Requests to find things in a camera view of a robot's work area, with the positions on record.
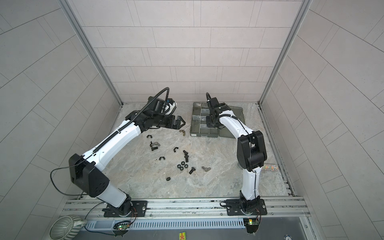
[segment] metal corner post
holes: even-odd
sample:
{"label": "metal corner post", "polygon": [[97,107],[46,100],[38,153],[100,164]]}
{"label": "metal corner post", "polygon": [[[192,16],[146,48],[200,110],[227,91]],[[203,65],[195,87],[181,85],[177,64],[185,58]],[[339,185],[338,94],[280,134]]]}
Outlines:
{"label": "metal corner post", "polygon": [[300,9],[297,12],[295,20],[293,21],[291,30],[288,33],[288,36],[284,42],[283,48],[281,49],[279,57],[277,58],[276,64],[272,69],[271,76],[269,77],[269,80],[266,83],[265,89],[264,89],[262,96],[260,98],[260,101],[259,101],[260,107],[262,107],[262,104],[265,101],[265,98],[268,94],[268,91],[271,88],[272,82],[276,78],[276,75],[279,72],[281,65],[283,64],[283,60],[284,60],[285,56],[287,55],[289,48],[292,45],[292,42],[293,42],[293,40],[294,40],[294,38],[295,38],[299,28],[300,28],[301,23],[304,20],[304,17],[305,17],[305,15],[306,15],[309,7],[310,7],[311,2],[312,2],[312,0],[303,0],[303,2],[301,3]]}
{"label": "metal corner post", "polygon": [[118,101],[120,107],[122,106],[122,101],[118,93],[116,92],[116,89],[112,85],[111,80],[109,79],[107,73],[105,72],[105,69],[103,65],[101,64],[99,58],[97,57],[95,51],[93,50],[89,40],[87,39],[82,27],[80,26],[79,22],[77,21],[75,15],[73,14],[73,11],[71,7],[69,6],[67,0],[57,0],[59,3],[61,9],[63,10],[65,16],[67,17],[68,21],[70,22],[72,28],[74,29],[75,33],[77,34],[78,38],[80,39],[80,42],[83,44],[85,50],[87,51],[89,57],[91,58],[93,64],[96,66],[97,71],[100,73],[101,77],[104,79],[105,83],[107,84],[108,88],[112,91],[113,95],[115,96],[116,100]]}

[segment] black bolt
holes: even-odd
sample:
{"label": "black bolt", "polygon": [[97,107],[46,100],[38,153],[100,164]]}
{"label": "black bolt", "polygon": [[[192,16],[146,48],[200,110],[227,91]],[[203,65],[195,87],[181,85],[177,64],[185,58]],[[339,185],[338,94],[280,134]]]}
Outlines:
{"label": "black bolt", "polygon": [[192,174],[194,170],[196,170],[196,168],[192,167],[191,171],[189,171],[189,174]]}

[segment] bolt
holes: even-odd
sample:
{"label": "bolt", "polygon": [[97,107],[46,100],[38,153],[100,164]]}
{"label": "bolt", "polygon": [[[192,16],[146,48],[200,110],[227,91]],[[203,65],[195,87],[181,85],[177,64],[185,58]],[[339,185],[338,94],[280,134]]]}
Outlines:
{"label": "bolt", "polygon": [[192,167],[191,171],[189,171],[189,174],[192,174],[194,170],[196,170],[196,168]]}

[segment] black mounting plate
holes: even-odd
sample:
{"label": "black mounting plate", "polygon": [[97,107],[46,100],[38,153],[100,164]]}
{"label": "black mounting plate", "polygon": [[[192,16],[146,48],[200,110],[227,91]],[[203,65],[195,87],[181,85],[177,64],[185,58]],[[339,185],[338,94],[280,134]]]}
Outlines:
{"label": "black mounting plate", "polygon": [[[240,206],[240,201],[239,199],[227,199],[225,200],[226,202],[230,202],[230,203],[234,203],[234,206],[232,206],[231,208],[227,208],[227,214],[228,216],[248,216],[248,215],[259,215],[259,212],[258,211],[254,211],[252,212],[251,214],[245,214],[241,211],[241,209],[238,207]],[[260,203],[260,208],[259,206],[257,206],[257,210],[260,209],[260,212],[261,212],[261,215],[267,215],[267,211],[266,211],[266,208],[263,208],[263,205],[265,206],[265,202],[263,199],[260,199],[259,201]]]}
{"label": "black mounting plate", "polygon": [[[131,202],[132,202],[132,206],[136,209],[137,216],[138,217],[144,217],[145,216],[145,212],[147,211],[147,204],[148,204],[148,202],[147,201],[131,201]],[[135,212],[134,211],[131,211],[125,217],[131,217],[132,214],[134,214],[133,217],[135,217]],[[113,214],[112,212],[104,212],[104,217],[120,217],[120,216],[117,215],[117,214]]]}

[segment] yellow sticker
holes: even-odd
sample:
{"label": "yellow sticker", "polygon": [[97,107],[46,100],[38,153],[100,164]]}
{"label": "yellow sticker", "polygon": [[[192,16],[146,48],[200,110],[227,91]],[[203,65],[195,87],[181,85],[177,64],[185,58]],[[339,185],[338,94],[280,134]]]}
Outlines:
{"label": "yellow sticker", "polygon": [[185,236],[185,232],[179,233],[179,240],[187,240],[187,237]]}

